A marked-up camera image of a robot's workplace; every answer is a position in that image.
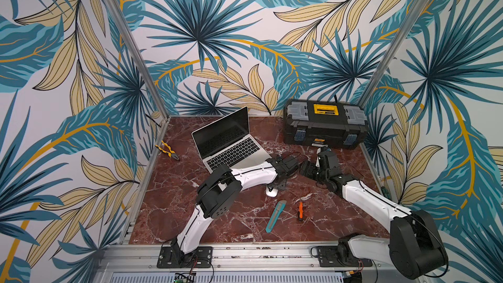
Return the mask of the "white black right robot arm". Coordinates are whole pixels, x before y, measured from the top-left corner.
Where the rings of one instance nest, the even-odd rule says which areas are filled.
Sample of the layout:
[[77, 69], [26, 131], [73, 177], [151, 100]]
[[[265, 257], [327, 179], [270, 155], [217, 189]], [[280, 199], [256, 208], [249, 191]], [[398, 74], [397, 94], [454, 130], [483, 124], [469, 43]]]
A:
[[341, 237], [337, 246], [319, 252], [321, 260], [342, 265], [365, 259], [393, 265], [410, 280], [449, 269], [449, 257], [432, 216], [424, 210], [411, 210], [392, 202], [352, 174], [344, 174], [339, 159], [329, 148], [318, 151], [317, 161], [304, 161], [300, 173], [339, 198], [357, 206], [378, 221], [388, 238], [352, 234]]

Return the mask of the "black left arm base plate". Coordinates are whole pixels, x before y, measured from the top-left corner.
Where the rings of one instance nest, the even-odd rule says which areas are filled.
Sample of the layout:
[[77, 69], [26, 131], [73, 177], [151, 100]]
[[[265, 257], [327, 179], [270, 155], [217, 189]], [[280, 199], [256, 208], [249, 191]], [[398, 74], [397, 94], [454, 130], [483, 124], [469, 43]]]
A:
[[173, 252], [171, 246], [163, 246], [158, 256], [156, 267], [158, 269], [196, 269], [211, 268], [210, 262], [213, 256], [211, 246], [199, 246], [188, 254]]

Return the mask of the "white wireless mouse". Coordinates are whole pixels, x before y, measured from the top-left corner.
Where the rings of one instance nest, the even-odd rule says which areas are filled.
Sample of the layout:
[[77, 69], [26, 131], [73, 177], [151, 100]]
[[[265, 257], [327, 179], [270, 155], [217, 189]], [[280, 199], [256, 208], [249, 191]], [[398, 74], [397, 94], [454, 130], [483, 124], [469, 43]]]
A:
[[265, 193], [268, 197], [275, 198], [278, 195], [278, 189], [267, 186]]

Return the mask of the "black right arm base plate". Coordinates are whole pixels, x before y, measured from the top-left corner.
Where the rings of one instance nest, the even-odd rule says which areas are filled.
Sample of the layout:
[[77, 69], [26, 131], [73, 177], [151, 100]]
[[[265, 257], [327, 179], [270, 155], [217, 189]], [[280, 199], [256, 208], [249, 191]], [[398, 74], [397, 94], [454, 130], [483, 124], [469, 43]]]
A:
[[373, 266], [370, 259], [354, 257], [351, 251], [344, 245], [316, 246], [314, 255], [322, 268], [355, 268], [365, 269]]

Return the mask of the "silver laptop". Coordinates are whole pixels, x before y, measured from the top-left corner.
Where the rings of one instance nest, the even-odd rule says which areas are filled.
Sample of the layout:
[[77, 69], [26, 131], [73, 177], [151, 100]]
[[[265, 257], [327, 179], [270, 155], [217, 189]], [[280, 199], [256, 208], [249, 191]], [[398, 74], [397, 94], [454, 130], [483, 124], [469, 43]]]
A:
[[247, 168], [270, 158], [250, 134], [248, 108], [242, 107], [192, 132], [196, 149], [209, 172], [220, 165]]

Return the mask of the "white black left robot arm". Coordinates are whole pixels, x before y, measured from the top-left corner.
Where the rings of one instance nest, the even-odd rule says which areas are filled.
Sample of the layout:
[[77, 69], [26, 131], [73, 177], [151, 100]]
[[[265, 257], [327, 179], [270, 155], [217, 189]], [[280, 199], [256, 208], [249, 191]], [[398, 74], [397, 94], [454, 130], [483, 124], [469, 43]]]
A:
[[247, 168], [218, 166], [199, 186], [189, 221], [171, 240], [172, 256], [179, 263], [192, 256], [210, 224], [230, 210], [242, 191], [262, 185], [275, 189], [299, 168], [299, 161], [292, 156], [269, 158]]

